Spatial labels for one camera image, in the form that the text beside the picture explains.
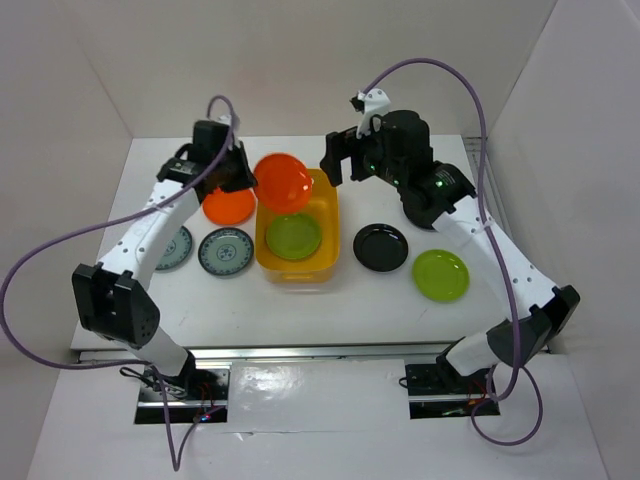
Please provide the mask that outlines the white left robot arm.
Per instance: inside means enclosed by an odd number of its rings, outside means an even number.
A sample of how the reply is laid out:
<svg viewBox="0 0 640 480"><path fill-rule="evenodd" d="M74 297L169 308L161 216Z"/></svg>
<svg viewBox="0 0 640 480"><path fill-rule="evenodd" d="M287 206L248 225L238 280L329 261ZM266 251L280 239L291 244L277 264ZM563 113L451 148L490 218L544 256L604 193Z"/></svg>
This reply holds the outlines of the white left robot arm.
<svg viewBox="0 0 640 480"><path fill-rule="evenodd" d="M237 124L233 115L197 121L191 142L162 165L145 208L117 244L72 274L82 328L154 366L176 399L196 390L195 359L161 328L160 309L147 290L169 241L207 195L256 186Z"/></svg>

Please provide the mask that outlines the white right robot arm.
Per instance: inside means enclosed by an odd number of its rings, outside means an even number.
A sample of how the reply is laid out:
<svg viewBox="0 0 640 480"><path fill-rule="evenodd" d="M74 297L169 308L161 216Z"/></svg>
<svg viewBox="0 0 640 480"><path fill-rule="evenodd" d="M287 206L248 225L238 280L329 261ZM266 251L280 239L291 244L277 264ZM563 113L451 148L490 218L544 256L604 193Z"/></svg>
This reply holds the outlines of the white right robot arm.
<svg viewBox="0 0 640 480"><path fill-rule="evenodd" d="M562 331L580 302L578 292L541 273L490 219L461 170L434 159L429 127L417 113L392 111L379 122L368 135L356 128L326 135L320 167L330 184L342 184L341 163L348 159L352 180L376 176L391 185L407 218L449 239L506 310L499 324L458 340L438 357L438 384L457 392L479 370L525 365Z"/></svg>

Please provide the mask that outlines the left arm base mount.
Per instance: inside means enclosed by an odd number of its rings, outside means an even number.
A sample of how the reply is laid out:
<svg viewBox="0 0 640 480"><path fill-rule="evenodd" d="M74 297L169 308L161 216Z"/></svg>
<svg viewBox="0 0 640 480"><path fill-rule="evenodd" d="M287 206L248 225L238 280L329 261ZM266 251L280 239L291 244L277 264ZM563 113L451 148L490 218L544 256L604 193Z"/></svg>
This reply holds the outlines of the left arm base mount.
<svg viewBox="0 0 640 480"><path fill-rule="evenodd" d="M198 420L204 424L222 424L228 420L228 395L231 379L229 367L210 369L213 380L185 393L166 384L169 419L172 424L188 424ZM162 394L158 381L149 368L142 373L130 367L119 370L121 376L135 379L139 385L134 423L159 425L164 423Z"/></svg>

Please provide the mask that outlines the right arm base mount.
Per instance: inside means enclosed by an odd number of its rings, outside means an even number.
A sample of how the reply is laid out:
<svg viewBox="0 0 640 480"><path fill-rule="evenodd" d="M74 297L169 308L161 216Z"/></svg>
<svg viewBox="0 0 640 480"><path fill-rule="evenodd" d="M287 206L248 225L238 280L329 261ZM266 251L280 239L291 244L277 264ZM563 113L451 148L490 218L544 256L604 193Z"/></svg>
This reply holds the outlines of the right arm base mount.
<svg viewBox="0 0 640 480"><path fill-rule="evenodd" d="M409 363L398 384L408 395L412 420L469 417L475 407L480 416L497 416L499 407L487 399L489 369L461 377L447 373L435 362Z"/></svg>

